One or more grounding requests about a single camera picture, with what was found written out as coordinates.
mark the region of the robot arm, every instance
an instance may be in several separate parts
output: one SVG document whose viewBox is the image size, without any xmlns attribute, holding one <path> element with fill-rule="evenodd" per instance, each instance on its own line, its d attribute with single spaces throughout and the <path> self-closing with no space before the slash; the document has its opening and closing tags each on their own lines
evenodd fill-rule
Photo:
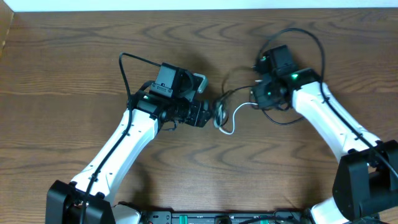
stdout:
<svg viewBox="0 0 398 224">
<path fill-rule="evenodd" d="M 126 129 L 128 119 L 129 111 L 126 110 L 118 128 L 102 150 L 78 175 L 72 178 L 72 182 L 76 183 L 76 189 L 82 192 L 86 191 L 92 173 L 122 135 Z M 142 149 L 155 138 L 157 130 L 157 119 L 150 118 L 149 113 L 134 109 L 132 111 L 132 123 L 129 133 L 106 161 L 91 188 L 90 194 L 96 195 L 101 193 L 104 196 L 104 200 L 113 203 L 124 176 Z"/>
<path fill-rule="evenodd" d="M 398 205 L 398 180 L 374 152 L 397 169 L 396 141 L 381 142 L 364 129 L 322 83 L 325 99 L 320 76 L 311 68 L 297 69 L 286 45 L 264 52 L 255 70 L 262 75 L 262 82 L 252 89 L 259 109 L 294 108 L 309 120 L 339 162 L 333 197 L 311 209 L 315 223 L 346 223 Z M 337 114 L 370 143 L 373 151 Z M 376 171 L 369 174 L 368 165 Z"/>
<path fill-rule="evenodd" d="M 148 62 L 134 55 L 122 55 Z M 166 63 L 150 63 L 160 67 L 156 81 L 145 83 L 129 97 L 131 111 L 125 111 L 102 150 L 69 184 L 57 180 L 51 186 L 47 193 L 46 223 L 76 223 L 79 219 L 85 223 L 137 223 L 140 213 L 136 210 L 124 205 L 111 206 L 120 183 L 139 153 L 166 122 L 173 121 L 175 126 L 179 122 L 204 127 L 211 118 L 208 102 L 194 99 L 195 94 L 202 93 L 207 86 L 204 75 Z M 147 87 L 150 87 L 148 93 L 144 91 Z"/>
<path fill-rule="evenodd" d="M 373 146 L 377 145 L 380 139 L 364 129 L 330 93 L 327 85 L 322 83 L 323 90 L 329 97 L 329 102 L 336 108 L 352 127 L 363 134 Z M 320 94 L 319 82 L 312 82 L 295 90 L 292 97 L 292 106 L 296 112 L 302 114 L 318 131 L 321 137 L 329 145 L 338 162 L 342 156 L 348 154 L 350 149 L 362 151 L 368 147 L 347 128 L 345 124 L 332 112 L 324 102 Z M 315 223 L 340 224 L 347 223 L 347 220 L 340 212 L 333 197 L 325 200 L 311 209 L 311 215 Z"/>
</svg>

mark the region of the black cable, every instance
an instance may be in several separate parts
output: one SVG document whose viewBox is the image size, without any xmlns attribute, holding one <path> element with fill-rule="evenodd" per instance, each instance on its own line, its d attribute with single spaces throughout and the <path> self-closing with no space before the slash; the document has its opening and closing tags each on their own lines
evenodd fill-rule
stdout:
<svg viewBox="0 0 398 224">
<path fill-rule="evenodd" d="M 251 67 L 244 67 L 244 66 L 235 68 L 235 71 L 238 71 L 238 70 L 250 70 L 250 71 L 253 72 L 253 69 L 252 69 Z M 229 72 L 225 75 L 223 81 L 221 82 L 221 94 L 224 94 L 224 93 L 225 93 L 224 86 L 225 86 L 225 84 L 226 84 L 228 78 L 232 75 L 233 72 L 234 72 L 234 70 L 229 71 Z"/>
<path fill-rule="evenodd" d="M 292 211 L 290 211 L 290 210 L 275 210 L 274 213 L 272 214 L 272 216 L 273 216 L 273 217 L 276 217 L 276 213 L 278 213 L 278 212 L 289 212 L 289 213 L 292 215 L 292 218 L 293 218 L 294 220 L 297 220 L 297 221 L 298 221 L 298 219 L 296 219 L 296 217 L 293 215 Z"/>
<path fill-rule="evenodd" d="M 128 98 L 128 104 L 127 104 L 127 108 L 129 110 L 129 121 L 127 122 L 127 127 L 126 129 L 122 132 L 122 135 L 120 136 L 120 138 L 118 139 L 118 141 L 114 144 L 114 146 L 111 148 L 111 150 L 109 150 L 109 152 L 107 153 L 107 155 L 104 157 L 104 159 L 101 161 L 101 163 L 98 165 L 97 169 L 94 171 L 94 173 L 91 175 L 91 179 L 90 182 L 88 183 L 86 192 L 84 194 L 83 197 L 83 203 L 82 203 L 82 207 L 81 207 L 81 215 L 80 215 L 80 223 L 83 224 L 85 221 L 85 215 L 86 215 L 86 208 L 87 208 L 87 200 L 88 200 L 88 196 L 90 194 L 91 188 L 93 187 L 93 184 L 95 182 L 95 180 L 97 179 L 97 176 L 99 174 L 99 172 L 101 172 L 101 168 L 105 165 L 106 161 L 109 159 L 109 157 L 111 157 L 112 153 L 115 151 L 115 149 L 119 146 L 119 144 L 121 143 L 121 141 L 124 139 L 124 137 L 128 134 L 130 127 L 131 127 L 131 123 L 132 123 L 132 99 L 131 99 L 131 92 L 130 92 L 130 87 L 129 87 L 129 83 L 127 81 L 127 77 L 126 74 L 124 73 L 124 69 L 123 69 L 123 63 L 122 63 L 122 57 L 123 55 L 128 56 L 128 57 L 132 57 L 138 60 L 141 60 L 143 62 L 147 62 L 151 65 L 155 65 L 160 67 L 160 65 L 158 63 L 155 62 L 151 62 L 149 60 L 146 60 L 144 58 L 140 58 L 137 57 L 135 55 L 129 54 L 129 53 L 125 53 L 122 52 L 119 55 L 119 67 L 120 67 L 120 72 L 122 73 L 122 77 L 123 77 L 123 81 L 124 81 L 124 85 L 126 86 L 126 91 L 127 91 L 127 98 Z"/>
<path fill-rule="evenodd" d="M 260 218 L 252 218 L 250 220 L 246 220 L 244 222 L 240 222 L 239 224 L 250 224 L 255 223 L 261 220 L 273 220 L 273 221 L 284 221 L 284 222 L 291 222 L 294 224 L 300 224 L 300 222 L 293 218 L 281 218 L 281 217 L 260 217 Z"/>
<path fill-rule="evenodd" d="M 150 87 L 152 85 L 152 83 L 154 83 L 155 81 L 146 81 L 140 88 L 141 91 L 146 90 L 148 87 Z"/>
<path fill-rule="evenodd" d="M 291 124 L 297 123 L 297 122 L 302 121 L 302 120 L 305 119 L 305 118 L 302 116 L 302 117 L 297 118 L 297 119 L 295 119 L 295 120 L 293 120 L 293 121 L 290 121 L 290 122 L 288 122 L 288 123 L 280 123 L 280 122 L 275 121 L 274 119 L 272 119 L 272 118 L 267 114 L 267 112 L 266 112 L 265 110 L 261 110 L 261 111 L 262 111 L 262 113 L 264 113 L 264 115 L 265 115 L 272 123 L 278 124 L 278 125 L 281 125 L 281 126 L 291 125 Z"/>
<path fill-rule="evenodd" d="M 120 70 L 123 69 L 123 65 L 120 65 L 120 64 L 121 64 L 121 59 L 120 59 L 120 58 L 121 58 L 122 55 L 125 55 L 125 56 L 128 56 L 128 57 L 132 57 L 132 58 L 141 60 L 141 61 L 143 61 L 143 62 L 149 63 L 149 64 L 151 64 L 151 65 L 155 65 L 155 66 L 161 67 L 161 65 L 158 64 L 158 63 L 151 62 L 150 60 L 144 59 L 144 58 L 142 58 L 142 57 L 138 57 L 138 56 L 135 56 L 135 55 L 132 55 L 132 54 L 129 54 L 129 53 L 122 52 L 122 53 L 120 54 L 120 56 L 119 56 L 119 66 L 120 66 Z"/>
<path fill-rule="evenodd" d="M 252 102 L 252 98 L 251 98 L 251 97 L 252 97 L 252 94 L 250 93 L 250 94 L 249 94 L 249 102 Z M 251 105 L 251 106 L 252 106 L 253 109 L 259 110 L 258 106 L 257 106 L 257 107 L 255 107 L 254 105 Z M 295 120 L 293 120 L 293 121 L 290 121 L 290 122 L 287 122 L 287 123 L 281 123 L 281 122 L 278 122 L 278 121 L 272 119 L 272 118 L 267 114 L 267 112 L 266 112 L 265 110 L 261 110 L 261 111 L 262 111 L 262 113 L 264 113 L 264 115 L 265 115 L 272 123 L 278 124 L 278 125 L 281 125 L 281 126 L 291 125 L 291 124 L 297 123 L 297 122 L 302 121 L 302 120 L 305 119 L 303 116 L 301 116 L 301 117 L 299 117 L 299 118 L 297 118 L 297 119 L 295 119 Z"/>
<path fill-rule="evenodd" d="M 177 128 L 177 121 L 172 120 L 174 122 L 174 127 L 173 128 L 167 128 L 167 129 L 161 129 L 162 131 L 175 131 Z"/>
<path fill-rule="evenodd" d="M 216 128 L 223 127 L 227 123 L 228 117 L 229 117 L 228 116 L 229 115 L 228 110 L 225 110 L 226 111 L 226 117 L 225 118 L 219 117 L 219 115 L 217 113 L 217 111 L 219 110 L 219 107 L 220 106 L 224 106 L 225 105 L 225 101 L 229 97 L 231 97 L 231 95 L 233 93 L 235 93 L 235 92 L 237 92 L 239 90 L 245 89 L 245 88 L 252 88 L 252 87 L 254 87 L 254 86 L 248 85 L 248 86 L 241 86 L 241 87 L 238 87 L 238 88 L 233 89 L 233 90 L 228 90 L 227 92 L 223 93 L 220 97 L 218 97 L 217 99 L 215 99 L 213 101 L 213 111 L 215 112 L 214 115 L 213 115 L 213 119 L 216 120 L 216 121 L 220 120 L 220 123 L 217 123 L 218 127 L 216 127 Z"/>
<path fill-rule="evenodd" d="M 349 124 L 349 122 L 347 122 L 347 120 L 344 119 L 344 117 L 342 117 L 342 115 L 339 114 L 339 112 L 337 112 L 337 110 L 331 105 L 331 103 L 329 102 L 329 97 L 326 96 L 325 92 L 323 91 L 323 79 L 325 77 L 325 67 L 326 67 L 326 57 L 325 57 L 325 50 L 323 49 L 322 43 L 319 41 L 318 37 L 316 37 L 314 34 L 312 34 L 311 32 L 304 30 L 304 29 L 300 29 L 300 28 L 287 28 L 284 30 L 279 31 L 278 33 L 274 34 L 260 49 L 259 54 L 257 55 L 257 60 L 259 60 L 262 51 L 268 46 L 269 42 L 274 40 L 275 38 L 277 38 L 278 36 L 280 36 L 283 33 L 286 32 L 291 32 L 291 31 L 296 31 L 296 32 L 301 32 L 303 34 L 307 34 L 309 35 L 314 41 L 315 43 L 318 45 L 319 51 L 321 53 L 321 77 L 320 77 L 320 92 L 322 94 L 322 97 L 325 101 L 325 103 L 329 106 L 329 108 L 334 112 L 334 114 L 336 114 L 337 117 L 339 117 L 339 119 L 341 120 L 341 122 L 343 122 L 347 128 L 352 131 L 355 136 L 360 139 L 365 145 L 367 145 L 367 147 L 369 147 L 369 150 L 372 151 L 373 153 L 375 153 L 375 155 L 384 163 L 384 165 L 387 166 L 387 168 L 395 175 L 395 177 L 397 177 L 398 179 L 398 173 L 397 171 L 391 166 L 391 164 L 386 160 L 386 158 L 384 158 L 384 156 L 378 152 L 373 146 L 372 144 L 366 140 L 362 134 L 360 134 L 359 132 L 357 132 L 357 130 L 354 129 L 354 127 L 352 127 L 352 125 Z"/>
</svg>

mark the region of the wooden table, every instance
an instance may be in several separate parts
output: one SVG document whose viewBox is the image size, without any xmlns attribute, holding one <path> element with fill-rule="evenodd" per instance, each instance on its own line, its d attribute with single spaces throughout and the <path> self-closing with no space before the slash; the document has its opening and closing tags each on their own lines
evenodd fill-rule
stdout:
<svg viewBox="0 0 398 224">
<path fill-rule="evenodd" d="M 316 34 L 326 82 L 383 140 L 398 138 L 398 10 L 316 9 L 17 13 L 0 62 L 0 222 L 42 223 L 46 193 L 87 165 L 119 124 L 126 93 L 120 52 L 205 74 L 207 97 L 253 83 L 267 36 L 286 27 Z M 319 71 L 315 44 L 286 34 L 302 67 Z M 157 68 L 125 59 L 134 92 Z M 235 94 L 231 106 L 245 102 Z M 289 121 L 298 115 L 271 112 Z M 211 123 L 161 132 L 140 154 L 116 201 L 174 210 L 306 208 L 331 196 L 337 162 L 307 122 L 276 126 L 243 108 L 226 136 Z M 398 210 L 382 213 L 398 222 Z"/>
</svg>

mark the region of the white cable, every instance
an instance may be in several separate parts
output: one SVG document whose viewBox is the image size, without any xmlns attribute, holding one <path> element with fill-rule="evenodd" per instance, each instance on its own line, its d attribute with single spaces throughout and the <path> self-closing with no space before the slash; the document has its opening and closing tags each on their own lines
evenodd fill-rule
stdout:
<svg viewBox="0 0 398 224">
<path fill-rule="evenodd" d="M 234 132 L 235 132 L 235 113 L 238 111 L 238 109 L 240 108 L 240 107 L 242 107 L 243 105 L 258 105 L 257 103 L 242 103 L 240 106 L 238 106 L 236 109 L 235 109 L 235 111 L 234 111 L 234 113 L 232 114 L 232 131 L 229 133 L 229 132 L 227 132 L 227 131 L 225 131 L 222 127 L 219 127 L 218 129 L 222 132 L 222 133 L 224 133 L 224 134 L 233 134 Z"/>
</svg>

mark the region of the wire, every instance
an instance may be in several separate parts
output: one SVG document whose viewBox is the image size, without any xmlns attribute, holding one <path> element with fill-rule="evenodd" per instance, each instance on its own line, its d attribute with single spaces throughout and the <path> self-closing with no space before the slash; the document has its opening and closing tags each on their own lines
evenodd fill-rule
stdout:
<svg viewBox="0 0 398 224">
<path fill-rule="evenodd" d="M 167 128 L 167 129 L 161 129 L 162 131 L 175 131 L 177 128 L 177 121 L 176 120 L 172 120 L 174 123 L 174 127 L 173 128 Z"/>
<path fill-rule="evenodd" d="M 274 213 L 273 213 L 272 215 L 273 215 L 274 217 L 276 217 L 276 213 L 278 213 L 278 212 L 289 212 L 289 213 L 292 215 L 292 219 L 298 221 L 298 219 L 296 219 L 296 217 L 293 215 L 292 211 L 290 211 L 290 210 L 275 210 Z"/>
<path fill-rule="evenodd" d="M 230 70 L 230 71 L 224 76 L 224 79 L 223 79 L 223 81 L 221 82 L 221 94 L 224 94 L 224 93 L 225 93 L 224 86 L 225 86 L 226 82 L 228 81 L 228 78 L 232 75 L 232 73 L 237 72 L 237 71 L 240 71 L 240 70 L 242 70 L 242 71 L 251 71 L 251 72 L 253 72 L 253 68 L 252 68 L 252 67 L 246 67 L 246 66 L 240 66 L 240 67 L 235 68 L 234 70 Z"/>
<path fill-rule="evenodd" d="M 238 106 L 238 107 L 235 109 L 234 113 L 232 114 L 232 131 L 229 133 L 229 132 L 225 131 L 225 130 L 223 129 L 223 127 L 219 127 L 219 130 L 220 130 L 222 133 L 230 135 L 230 134 L 233 134 L 233 133 L 235 132 L 235 114 L 236 114 L 236 112 L 238 111 L 238 109 L 241 108 L 241 107 L 244 106 L 244 105 L 257 105 L 257 103 L 247 102 L 247 103 L 242 103 L 240 106 Z"/>
<path fill-rule="evenodd" d="M 252 97 L 252 94 L 250 93 L 250 95 L 249 95 L 249 101 L 250 101 L 250 102 L 252 102 L 252 98 L 251 98 L 251 97 Z M 255 109 L 255 110 L 259 110 L 258 107 L 254 107 L 253 105 L 252 105 L 252 108 Z M 293 121 L 290 121 L 290 122 L 287 122 L 287 123 L 281 123 L 281 122 L 278 122 L 278 121 L 272 119 L 272 118 L 267 114 L 267 112 L 266 112 L 265 110 L 261 110 L 261 111 L 262 111 L 262 113 L 264 113 L 264 115 L 265 115 L 272 123 L 278 124 L 278 125 L 281 125 L 281 126 L 291 125 L 291 124 L 297 123 L 297 122 L 302 121 L 302 120 L 305 119 L 303 116 L 301 116 L 301 117 L 299 117 L 299 118 L 297 118 L 297 119 L 295 119 L 295 120 L 293 120 Z"/>
<path fill-rule="evenodd" d="M 291 222 L 294 224 L 300 224 L 300 222 L 296 219 L 292 218 L 281 218 L 281 217 L 260 217 L 260 218 L 252 218 L 250 220 L 246 220 L 244 222 L 241 222 L 239 224 L 250 224 L 250 223 L 255 223 L 261 220 L 273 220 L 273 221 L 286 221 L 286 222 Z"/>
<path fill-rule="evenodd" d="M 151 64 L 151 65 L 155 65 L 155 66 L 161 67 L 161 65 L 158 64 L 158 63 L 151 62 L 150 60 L 144 59 L 144 58 L 142 58 L 142 57 L 138 57 L 138 56 L 135 56 L 135 55 L 132 55 L 132 54 L 129 54 L 129 53 L 122 52 L 122 53 L 120 53 L 120 56 L 119 56 L 119 66 L 120 66 L 120 71 L 122 71 L 122 75 L 123 75 L 123 73 L 124 73 L 123 64 L 121 63 L 121 56 L 122 56 L 122 55 L 125 55 L 125 56 L 128 56 L 128 57 L 132 57 L 132 58 L 138 59 L 138 60 L 140 60 L 140 61 L 149 63 L 149 64 Z"/>
<path fill-rule="evenodd" d="M 107 153 L 107 155 L 104 157 L 104 159 L 101 161 L 101 163 L 98 165 L 97 169 L 94 171 L 94 173 L 91 175 L 91 179 L 90 182 L 88 183 L 86 192 L 83 196 L 83 203 L 82 203 L 82 207 L 81 207 L 81 215 L 80 215 L 80 223 L 83 224 L 85 221 L 85 215 L 86 215 L 86 208 L 87 208 L 87 201 L 88 201 L 88 196 L 90 194 L 91 188 L 93 187 L 93 184 L 95 182 L 95 180 L 97 179 L 97 176 L 99 174 L 99 172 L 101 172 L 101 168 L 105 165 L 106 161 L 111 157 L 112 153 L 115 151 L 115 149 L 119 146 L 119 144 L 121 143 L 121 141 L 124 139 L 124 137 L 128 134 L 130 127 L 131 127 L 131 123 L 132 123 L 132 101 L 131 101 L 131 92 L 130 92 L 130 87 L 129 87 L 129 83 L 127 81 L 127 77 L 126 74 L 124 73 L 124 69 L 123 69 L 123 62 L 122 62 L 122 57 L 123 55 L 128 56 L 128 57 L 132 57 L 138 60 L 141 60 L 143 62 L 147 62 L 151 65 L 155 65 L 160 67 L 160 65 L 158 63 L 155 62 L 151 62 L 149 60 L 146 60 L 144 58 L 140 58 L 138 56 L 129 54 L 129 53 L 125 53 L 122 52 L 119 55 L 119 67 L 120 67 L 120 72 L 122 73 L 122 77 L 123 77 L 123 81 L 124 81 L 124 85 L 126 86 L 126 91 L 127 91 L 127 98 L 128 98 L 128 104 L 127 104 L 127 109 L 129 110 L 129 120 L 127 122 L 127 127 L 126 129 L 122 132 L 122 135 L 120 136 L 120 138 L 118 139 L 118 141 L 116 141 L 116 143 L 114 144 L 114 146 L 111 148 L 111 150 L 109 150 L 109 152 Z"/>
<path fill-rule="evenodd" d="M 334 112 L 334 114 L 336 114 L 336 116 L 341 120 L 341 122 L 343 122 L 347 128 L 352 131 L 352 133 L 355 134 L 355 136 L 360 139 L 365 145 L 367 145 L 367 147 L 369 147 L 369 150 L 372 151 L 373 153 L 375 153 L 375 155 L 382 161 L 382 163 L 384 163 L 385 166 L 387 166 L 387 168 L 395 175 L 395 177 L 397 177 L 398 179 L 398 173 L 397 171 L 391 166 L 391 164 L 386 160 L 386 158 L 384 158 L 384 156 L 377 151 L 374 146 L 368 141 L 366 140 L 361 133 L 359 133 L 357 130 L 354 129 L 354 127 L 352 127 L 352 125 L 349 124 L 349 122 L 347 122 L 347 120 L 344 119 L 344 117 L 342 117 L 342 115 L 339 114 L 339 112 L 337 112 L 337 110 L 331 105 L 331 103 L 329 102 L 329 97 L 326 96 L 325 92 L 323 91 L 323 80 L 325 77 L 325 67 L 326 67 L 326 57 L 325 57 L 325 50 L 323 49 L 322 43 L 319 41 L 318 37 L 316 37 L 314 34 L 312 34 L 311 32 L 305 30 L 305 29 L 300 29 L 300 28 L 288 28 L 288 29 L 284 29 L 279 31 L 278 33 L 274 34 L 260 49 L 259 54 L 257 55 L 257 60 L 259 60 L 262 51 L 268 46 L 269 42 L 276 39 L 278 36 L 280 36 L 283 33 L 286 32 L 291 32 L 291 31 L 296 31 L 296 32 L 301 32 L 303 34 L 307 34 L 309 35 L 314 41 L 315 43 L 318 45 L 319 51 L 321 53 L 321 77 L 320 77 L 320 92 L 321 95 L 323 97 L 323 99 L 325 100 L 325 103 L 329 106 L 329 108 Z"/>
<path fill-rule="evenodd" d="M 252 88 L 252 87 L 254 87 L 254 86 L 249 85 L 249 86 L 241 86 L 234 90 L 228 90 L 227 92 L 223 93 L 220 97 L 218 97 L 217 99 L 215 99 L 213 101 L 213 108 L 215 111 L 215 113 L 213 115 L 213 120 L 215 122 L 213 124 L 216 128 L 224 126 L 228 121 L 228 115 L 229 115 L 228 110 L 224 110 L 225 101 L 236 91 L 239 91 L 239 90 L 242 90 L 245 88 Z"/>
<path fill-rule="evenodd" d="M 201 102 L 199 103 L 199 110 L 198 110 L 197 118 L 196 118 L 195 124 L 194 124 L 193 126 L 196 126 L 196 125 L 197 125 L 198 118 L 199 118 L 199 113 L 200 113 L 200 108 L 201 108 Z"/>
<path fill-rule="evenodd" d="M 146 81 L 140 88 L 140 91 L 144 91 L 146 90 L 148 87 L 150 87 L 152 85 L 152 83 L 154 83 L 155 81 Z"/>
<path fill-rule="evenodd" d="M 266 112 L 265 110 L 261 110 L 261 111 L 262 111 L 262 113 L 264 113 L 264 115 L 265 115 L 272 123 L 278 124 L 278 125 L 282 125 L 282 126 L 291 125 L 291 124 L 297 123 L 297 122 L 302 121 L 302 120 L 305 119 L 305 118 L 302 116 L 302 117 L 297 118 L 297 119 L 295 119 L 295 120 L 293 120 L 293 121 L 290 121 L 290 122 L 288 122 L 288 123 L 280 123 L 280 122 L 275 121 L 274 119 L 272 119 L 272 118 L 267 114 L 267 112 Z"/>
</svg>

